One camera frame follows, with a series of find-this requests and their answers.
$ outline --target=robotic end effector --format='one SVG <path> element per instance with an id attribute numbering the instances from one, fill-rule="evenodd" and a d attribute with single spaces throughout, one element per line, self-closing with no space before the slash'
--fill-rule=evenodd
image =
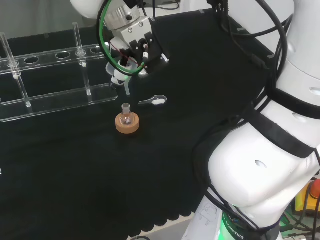
<path id="1" fill-rule="evenodd" d="M 163 57 L 164 51 L 155 36 L 152 23 L 147 16 L 141 16 L 137 0 L 91 0 L 91 6 L 88 6 L 87 0 L 70 1 L 83 16 L 98 18 L 97 38 L 100 48 L 115 69 L 111 79 L 113 87 L 122 86 L 132 76 L 150 74 L 168 62 L 165 61 L 168 54 Z M 114 37 L 110 41 L 114 50 L 112 54 L 105 48 L 104 25 Z M 115 39 L 122 43 L 114 45 Z M 122 59 L 116 61 L 112 57 L 114 53 L 122 56 Z"/>
<path id="2" fill-rule="evenodd" d="M 156 38 L 151 22 L 147 16 L 141 16 L 136 0 L 109 1 L 104 23 L 115 39 L 122 41 L 125 46 L 119 49 L 112 46 L 122 56 L 119 62 L 119 65 L 123 67 L 122 71 L 113 65 L 115 71 L 111 79 L 113 87 L 119 87 L 134 75 L 126 74 L 124 69 L 132 73 L 136 70 L 135 66 L 137 65 L 140 71 L 137 70 L 136 75 L 144 76 L 162 68 L 167 63 L 164 60 L 167 57 L 162 57 L 164 51 Z"/>

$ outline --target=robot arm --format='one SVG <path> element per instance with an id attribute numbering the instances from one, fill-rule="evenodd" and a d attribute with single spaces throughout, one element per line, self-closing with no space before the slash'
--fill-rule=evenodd
<path id="1" fill-rule="evenodd" d="M 81 15 L 91 19 L 96 19 L 102 6 L 106 5 L 105 0 L 70 1 Z M 118 66 L 128 70 L 129 73 L 134 71 L 135 66 L 140 66 L 142 63 L 144 66 L 140 76 L 150 74 L 166 64 L 163 59 L 167 60 L 168 57 L 164 57 L 163 49 L 153 33 L 149 18 L 141 16 L 136 0 L 109 0 L 104 25 L 114 36 L 110 41 L 111 49 L 122 55 Z M 112 66 L 115 68 L 111 79 L 113 87 L 122 86 L 131 79 L 132 74 L 119 70 L 116 64 Z"/>

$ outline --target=green light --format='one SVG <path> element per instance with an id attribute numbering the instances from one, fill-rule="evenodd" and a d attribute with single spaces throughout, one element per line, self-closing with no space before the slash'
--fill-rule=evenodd
<path id="1" fill-rule="evenodd" d="M 224 221 L 221 219 L 220 229 L 218 232 L 218 240 L 225 240 L 224 235 L 222 234 L 223 228 L 226 228 Z"/>

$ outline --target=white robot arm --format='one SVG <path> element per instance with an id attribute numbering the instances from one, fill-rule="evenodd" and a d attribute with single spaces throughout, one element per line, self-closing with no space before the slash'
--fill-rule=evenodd
<path id="1" fill-rule="evenodd" d="M 287 34 L 288 55 L 276 87 L 319 107 L 320 1 L 294 0 L 294 4 Z M 297 114 L 273 100 L 262 115 L 306 146 L 315 149 L 320 145 L 319 119 Z M 315 153 L 306 158 L 294 156 L 250 123 L 223 140 L 210 157 L 208 167 L 212 185 L 220 196 L 260 229 L 277 224 L 292 199 L 320 169 Z M 224 226 L 220 228 L 223 238 L 235 239 L 230 226 Z M 279 231 L 273 236 L 276 238 L 282 239 Z"/>

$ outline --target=black table cloth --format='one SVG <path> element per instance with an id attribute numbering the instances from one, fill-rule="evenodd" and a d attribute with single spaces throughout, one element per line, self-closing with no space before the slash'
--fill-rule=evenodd
<path id="1" fill-rule="evenodd" d="M 1 240 L 126 240 L 197 209 L 203 195 L 192 147 L 207 129 L 239 114 L 267 72 L 220 31 L 211 10 L 159 17 L 155 30 L 170 63 L 131 80 L 130 98 L 122 89 L 115 101 L 0 124 Z M 97 43 L 94 27 L 80 33 L 84 45 Z M 9 43 L 15 56 L 75 46 L 72 31 Z M 268 59 L 256 40 L 241 44 Z M 23 72 L 28 94 L 82 88 L 78 66 Z M 88 63 L 92 85 L 109 81 L 105 66 Z M 167 103 L 138 106 L 154 95 Z M 0 76 L 0 98 L 20 98 L 10 75 Z M 126 102 L 140 118 L 131 136 L 115 128 Z"/>

